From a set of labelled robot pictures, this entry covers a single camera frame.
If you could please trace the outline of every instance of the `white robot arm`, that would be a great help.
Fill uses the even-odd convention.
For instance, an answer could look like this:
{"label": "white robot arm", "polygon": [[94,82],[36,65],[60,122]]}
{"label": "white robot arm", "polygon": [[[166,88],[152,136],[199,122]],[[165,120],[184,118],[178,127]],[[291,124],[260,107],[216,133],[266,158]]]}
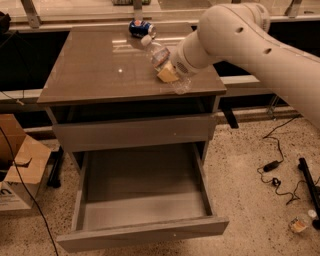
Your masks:
{"label": "white robot arm", "polygon": [[220,61],[241,67],[320,128],[320,59],[269,36],[269,26],[263,5],[216,5],[170,60],[181,76]]}

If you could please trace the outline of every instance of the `drawer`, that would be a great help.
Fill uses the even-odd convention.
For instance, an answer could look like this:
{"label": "drawer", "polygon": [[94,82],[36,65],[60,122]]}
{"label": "drawer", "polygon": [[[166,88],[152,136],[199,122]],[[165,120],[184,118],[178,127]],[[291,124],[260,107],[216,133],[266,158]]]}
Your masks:
{"label": "drawer", "polygon": [[86,152],[68,252],[221,235],[193,143]]}
{"label": "drawer", "polygon": [[66,152],[207,141],[214,128],[211,114],[53,125]]}

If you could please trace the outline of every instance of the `cable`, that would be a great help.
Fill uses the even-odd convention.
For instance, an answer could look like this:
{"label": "cable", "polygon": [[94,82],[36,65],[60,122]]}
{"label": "cable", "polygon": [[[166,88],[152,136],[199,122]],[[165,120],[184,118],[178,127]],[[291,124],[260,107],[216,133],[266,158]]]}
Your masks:
{"label": "cable", "polygon": [[277,126],[276,128],[274,128],[271,132],[269,132],[269,133],[268,133],[266,136],[264,136],[263,138],[269,137],[275,130],[277,130],[277,129],[279,129],[279,128],[285,126],[285,125],[287,125],[288,123],[292,122],[294,119],[296,119],[296,118],[298,118],[298,117],[300,117],[300,116],[301,116],[301,115],[298,114],[298,115],[294,116],[293,118],[291,118],[289,121],[287,121],[287,122],[285,122],[285,123]]}
{"label": "cable", "polygon": [[2,47],[4,47],[4,46],[7,44],[7,42],[8,42],[16,33],[18,33],[18,31],[14,31],[13,33],[9,33],[10,36],[0,45],[0,49],[1,49]]}
{"label": "cable", "polygon": [[56,253],[57,256],[59,256],[57,247],[56,247],[56,245],[55,245],[55,243],[54,243],[53,237],[52,237],[51,232],[50,232],[50,228],[49,228],[48,222],[47,222],[47,220],[46,220],[46,218],[45,218],[45,216],[44,216],[44,214],[43,214],[43,212],[42,212],[39,204],[37,203],[36,199],[32,196],[32,194],[31,194],[30,191],[28,190],[26,184],[24,183],[24,181],[23,181],[23,179],[22,179],[22,177],[21,177],[20,171],[19,171],[18,166],[17,166],[17,164],[16,164],[16,161],[15,161],[15,159],[14,159],[15,157],[14,157],[14,154],[13,154],[12,147],[11,147],[11,145],[10,145],[10,142],[9,142],[9,140],[8,140],[8,137],[6,136],[6,134],[4,133],[4,131],[2,130],[2,127],[1,127],[1,126],[0,126],[0,131],[1,131],[1,133],[3,134],[3,136],[4,136],[4,138],[5,138],[6,142],[7,142],[7,144],[8,144],[8,146],[9,146],[10,153],[11,153],[11,156],[12,156],[12,159],[13,159],[13,164],[14,164],[16,170],[17,170],[17,173],[18,173],[19,178],[20,178],[20,180],[21,180],[21,184],[23,185],[23,187],[25,188],[25,190],[27,191],[27,193],[28,193],[29,196],[31,197],[32,201],[33,201],[33,202],[35,203],[35,205],[37,206],[37,208],[38,208],[38,210],[39,210],[39,212],[40,212],[40,214],[41,214],[41,216],[42,216],[42,218],[43,218],[43,220],[44,220],[44,223],[45,223],[45,225],[46,225],[46,228],[47,228],[48,234],[49,234],[49,236],[50,236],[52,245],[53,245],[53,247],[54,247],[55,253]]}
{"label": "cable", "polygon": [[[319,183],[319,181],[320,181],[320,177],[317,179],[317,181],[313,181],[313,184],[316,186],[318,183]],[[293,194],[295,195],[295,197],[297,197],[297,198],[299,198],[300,199],[300,197],[298,197],[297,195],[296,195],[296,192],[297,192],[297,190],[298,190],[298,188],[299,188],[299,184],[300,183],[307,183],[305,180],[300,180],[298,183],[297,183],[297,186],[296,186],[296,188],[294,189],[294,191],[293,191]]]}
{"label": "cable", "polygon": [[278,151],[279,151],[280,154],[281,154],[281,160],[280,160],[280,161],[275,160],[275,161],[273,161],[273,162],[271,162],[271,163],[268,163],[268,164],[266,164],[265,166],[259,167],[259,168],[257,169],[257,172],[260,174],[260,179],[261,179],[261,181],[262,181],[263,183],[272,183],[272,185],[276,187],[275,193],[276,193],[278,196],[291,195],[291,199],[286,203],[286,205],[288,205],[289,203],[291,203],[291,202],[293,202],[293,201],[295,201],[295,200],[299,200],[299,199],[300,199],[300,197],[298,197],[298,196],[295,194],[296,190],[298,189],[299,182],[298,182],[298,184],[297,184],[297,186],[296,186],[296,189],[294,190],[293,193],[292,193],[292,192],[279,193],[278,190],[279,190],[279,188],[280,188],[280,186],[281,186],[281,181],[278,180],[277,178],[272,178],[271,180],[264,180],[264,178],[263,178],[263,173],[264,173],[264,172],[269,172],[269,171],[272,171],[272,170],[276,169],[276,168],[284,161],[284,154],[283,154],[282,149],[281,149],[280,140],[279,140],[278,138],[276,138],[276,137],[271,136],[271,134],[272,134],[273,132],[275,132],[277,129],[279,129],[279,128],[285,126],[285,125],[287,125],[288,123],[292,122],[293,120],[295,120],[295,119],[298,118],[298,117],[300,117],[300,114],[294,116],[293,118],[291,118],[291,119],[288,120],[287,122],[285,122],[285,123],[283,123],[283,124],[275,127],[274,129],[272,129],[271,132],[269,132],[267,135],[265,135],[265,136],[262,138],[262,139],[273,139],[273,140],[276,140],[276,141],[277,141],[277,147],[278,147]]}
{"label": "cable", "polygon": [[271,137],[270,135],[271,135],[273,132],[275,132],[277,129],[279,129],[279,128],[285,126],[285,125],[287,125],[288,123],[292,122],[294,119],[296,119],[296,118],[298,118],[298,117],[300,117],[300,114],[294,116],[294,117],[291,118],[289,121],[287,121],[287,122],[285,122],[285,123],[283,123],[283,124],[275,127],[271,132],[269,132],[267,135],[265,135],[265,136],[262,138],[262,139],[273,139],[273,140],[276,140],[276,141],[277,141],[278,151],[279,151],[280,154],[281,154],[281,160],[280,160],[280,161],[274,161],[274,162],[270,163],[269,165],[271,165],[271,166],[269,166],[269,169],[268,169],[268,170],[265,170],[265,169],[264,169],[264,171],[271,171],[271,170],[277,168],[277,167],[279,166],[279,164],[284,161],[284,155],[283,155],[283,152],[282,152],[282,150],[281,150],[280,140],[279,140],[278,138],[276,138],[276,137]]}
{"label": "cable", "polygon": [[15,98],[9,96],[8,94],[6,94],[4,91],[0,91],[0,93],[2,93],[4,96],[8,97],[11,100],[15,100],[16,103],[18,103],[18,104],[20,104],[22,106],[25,104],[24,102],[21,101],[21,100],[24,99],[24,90],[22,90],[22,99],[15,99]]}
{"label": "cable", "polygon": [[263,183],[272,183],[272,185],[276,186],[276,190],[275,190],[275,193],[278,195],[278,196],[285,196],[285,195],[291,195],[291,199],[286,203],[286,205],[288,205],[289,203],[291,203],[292,201],[294,200],[298,200],[300,199],[298,196],[295,195],[295,193],[291,193],[291,192],[285,192],[285,193],[279,193],[278,192],[278,189],[280,188],[281,186],[281,181],[278,180],[277,178],[272,178],[271,180],[264,180],[263,179],[263,172],[260,172],[259,170],[262,170],[263,167],[260,167],[257,169],[257,172],[261,175],[261,181]]}

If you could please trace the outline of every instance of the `clear plastic bottle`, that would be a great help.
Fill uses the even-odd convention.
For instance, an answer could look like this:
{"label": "clear plastic bottle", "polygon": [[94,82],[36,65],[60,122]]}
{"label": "clear plastic bottle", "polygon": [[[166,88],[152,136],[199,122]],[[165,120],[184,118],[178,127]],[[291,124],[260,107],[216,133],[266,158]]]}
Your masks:
{"label": "clear plastic bottle", "polygon": [[294,233],[300,233],[311,225],[311,219],[307,214],[299,214],[289,223],[289,227]]}
{"label": "clear plastic bottle", "polygon": [[152,40],[150,35],[141,39],[142,45],[147,51],[153,67],[158,71],[158,77],[165,83],[169,83],[175,93],[184,94],[191,89],[191,79],[180,76],[172,65],[169,56],[170,51],[159,42]]}
{"label": "clear plastic bottle", "polygon": [[170,51],[168,48],[153,40],[150,35],[144,36],[141,39],[141,44],[144,46],[152,66],[158,72],[161,71],[162,67],[169,60]]}

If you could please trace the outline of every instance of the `metal leg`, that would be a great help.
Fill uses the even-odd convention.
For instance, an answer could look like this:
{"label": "metal leg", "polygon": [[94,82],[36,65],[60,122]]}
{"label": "metal leg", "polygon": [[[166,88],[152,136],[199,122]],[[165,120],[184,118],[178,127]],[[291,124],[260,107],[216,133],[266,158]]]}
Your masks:
{"label": "metal leg", "polygon": [[285,15],[287,15],[289,18],[297,17],[301,2],[302,0],[292,0],[290,6],[285,12]]}
{"label": "metal leg", "polygon": [[276,120],[275,116],[274,116],[274,110],[278,105],[280,98],[277,95],[274,95],[271,99],[269,108],[267,110],[268,115],[273,119]]}
{"label": "metal leg", "polygon": [[39,28],[41,25],[41,19],[37,13],[36,8],[33,5],[32,0],[21,0],[24,11],[27,14],[29,25],[32,28]]}

